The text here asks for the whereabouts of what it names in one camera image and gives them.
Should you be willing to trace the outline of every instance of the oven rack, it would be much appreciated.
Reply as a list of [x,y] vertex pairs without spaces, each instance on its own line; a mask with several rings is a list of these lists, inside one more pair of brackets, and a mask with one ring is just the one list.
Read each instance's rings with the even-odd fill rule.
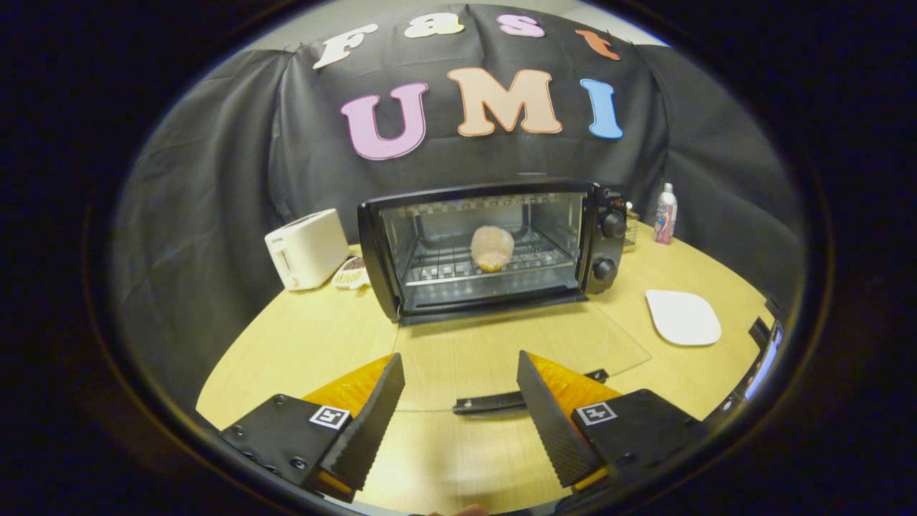
[[469,246],[427,248],[421,241],[418,241],[402,283],[405,286],[432,285],[498,275],[515,275],[574,263],[568,254],[534,228],[504,229],[513,234],[522,232],[523,235],[516,240],[513,258],[503,269],[488,272],[478,267],[471,259]]

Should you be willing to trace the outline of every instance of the oven control knob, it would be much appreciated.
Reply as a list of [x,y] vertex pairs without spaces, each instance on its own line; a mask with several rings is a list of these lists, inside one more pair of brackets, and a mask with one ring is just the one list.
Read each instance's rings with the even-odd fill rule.
[[619,239],[624,236],[626,231],[627,223],[617,211],[609,213],[605,220],[602,221],[602,234],[605,235],[605,238]]
[[614,260],[600,258],[595,262],[595,265],[592,266],[592,273],[595,274],[595,277],[600,281],[610,282],[618,275],[618,266],[614,264]]

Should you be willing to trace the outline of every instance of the white toaster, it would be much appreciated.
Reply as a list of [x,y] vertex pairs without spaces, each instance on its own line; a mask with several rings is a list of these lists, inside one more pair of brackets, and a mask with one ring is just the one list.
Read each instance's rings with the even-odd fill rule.
[[271,231],[264,242],[287,290],[321,286],[348,257],[347,237],[333,208]]

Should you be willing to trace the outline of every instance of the white plate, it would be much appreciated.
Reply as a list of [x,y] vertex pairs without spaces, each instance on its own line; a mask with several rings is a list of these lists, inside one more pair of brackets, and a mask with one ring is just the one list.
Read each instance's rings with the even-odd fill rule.
[[662,338],[681,346],[706,346],[720,340],[723,329],[703,297],[688,292],[647,290],[646,302]]

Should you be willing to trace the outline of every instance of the pink letter u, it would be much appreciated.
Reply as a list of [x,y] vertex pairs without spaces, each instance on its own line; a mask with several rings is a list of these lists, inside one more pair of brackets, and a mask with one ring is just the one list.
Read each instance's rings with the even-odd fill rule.
[[353,149],[368,160],[390,160],[413,151],[424,140],[426,121],[421,95],[426,83],[411,83],[392,90],[392,98],[401,101],[404,117],[404,132],[397,138],[385,139],[376,128],[375,107],[378,95],[367,95],[351,100],[341,107],[350,126],[350,140]]

